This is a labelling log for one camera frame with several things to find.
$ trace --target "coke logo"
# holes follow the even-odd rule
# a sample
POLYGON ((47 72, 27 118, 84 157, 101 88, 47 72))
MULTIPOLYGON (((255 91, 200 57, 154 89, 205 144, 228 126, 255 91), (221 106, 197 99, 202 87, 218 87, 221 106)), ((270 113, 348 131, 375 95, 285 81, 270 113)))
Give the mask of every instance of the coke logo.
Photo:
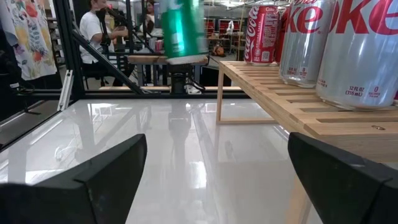
POLYGON ((398 12, 389 13, 389 8, 393 0, 379 0, 371 9, 369 18, 365 18, 365 21, 361 10, 370 2, 371 0, 363 0, 352 10, 353 0, 344 0, 341 5, 341 10, 339 2, 336 2, 330 31, 336 27, 337 34, 344 34, 348 26, 348 22, 351 22, 354 33, 356 34, 368 34, 369 30, 367 25, 369 25, 370 29, 377 34, 398 34, 398 29, 391 29, 387 26, 386 22, 386 19, 396 19, 396 17, 398 17, 398 12))
POLYGON ((319 30, 320 27, 315 29, 308 29, 305 24, 308 22, 316 22, 320 20, 323 16, 323 11, 321 8, 316 6, 305 7, 297 17, 297 26, 294 22, 294 16, 301 10, 302 7, 297 7, 293 13, 289 16, 289 20, 287 21, 287 25, 290 28, 291 32, 301 32, 311 34, 319 30), (306 19, 307 15, 313 15, 311 18, 306 19))
POLYGON ((251 8, 249 12, 249 24, 248 24, 248 31, 246 35, 246 46, 244 48, 244 58, 246 61, 251 61, 251 52, 254 47, 254 41, 251 40, 251 37, 254 37, 256 35, 256 21, 257 15, 259 14, 259 8, 258 6, 254 6, 251 8))
POLYGON ((317 0, 295 0, 294 1, 294 5, 298 5, 298 4, 313 4, 316 3, 317 0))
POLYGON ((274 7, 266 7, 266 11, 267 12, 276 12, 276 8, 274 8, 274 7))

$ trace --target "person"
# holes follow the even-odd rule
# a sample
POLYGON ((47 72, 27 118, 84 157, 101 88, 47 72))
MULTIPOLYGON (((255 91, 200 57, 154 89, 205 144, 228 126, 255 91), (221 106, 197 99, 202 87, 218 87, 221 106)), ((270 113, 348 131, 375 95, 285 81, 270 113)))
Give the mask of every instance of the person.
MULTIPOLYGON (((147 27, 147 32, 151 33, 155 27, 155 1, 154 0, 147 0, 147 17, 145 20, 145 24, 147 27)), ((141 24, 139 30, 141 32, 144 31, 144 26, 141 24)))
MULTIPOLYGON (((83 15, 80 21, 80 32, 86 40, 90 41, 90 45, 99 52, 102 52, 101 42, 103 39, 103 31, 100 20, 96 15, 96 11, 99 11, 108 5, 106 0, 87 0, 90 7, 90 11, 83 15)), ((127 37, 128 31, 125 27, 117 27, 112 32, 107 28, 108 36, 111 40, 117 37, 127 37)), ((109 46, 109 51, 113 52, 113 43, 109 46)), ((83 61, 82 70, 86 76, 88 74, 95 74, 96 78, 111 75, 108 74, 106 67, 97 61, 87 50, 80 46, 81 60, 83 61)), ((123 84, 115 78, 113 86, 122 86, 123 84)))

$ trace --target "wooden shelf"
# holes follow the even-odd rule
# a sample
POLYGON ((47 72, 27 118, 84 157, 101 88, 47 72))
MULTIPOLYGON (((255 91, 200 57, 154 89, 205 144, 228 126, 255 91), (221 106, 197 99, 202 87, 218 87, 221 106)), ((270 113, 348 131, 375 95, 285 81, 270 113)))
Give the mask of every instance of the wooden shelf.
POLYGON ((398 161, 398 107, 346 111, 328 105, 315 89, 285 85, 279 67, 219 63, 225 73, 288 131, 300 132, 376 162, 398 161))

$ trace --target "hanging clothing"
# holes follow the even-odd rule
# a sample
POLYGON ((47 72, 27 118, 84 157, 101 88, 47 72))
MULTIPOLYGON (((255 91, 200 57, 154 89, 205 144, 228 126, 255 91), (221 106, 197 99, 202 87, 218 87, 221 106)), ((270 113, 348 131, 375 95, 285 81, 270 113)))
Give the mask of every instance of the hanging clothing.
POLYGON ((0 0, 0 18, 24 80, 57 72, 44 0, 0 0))

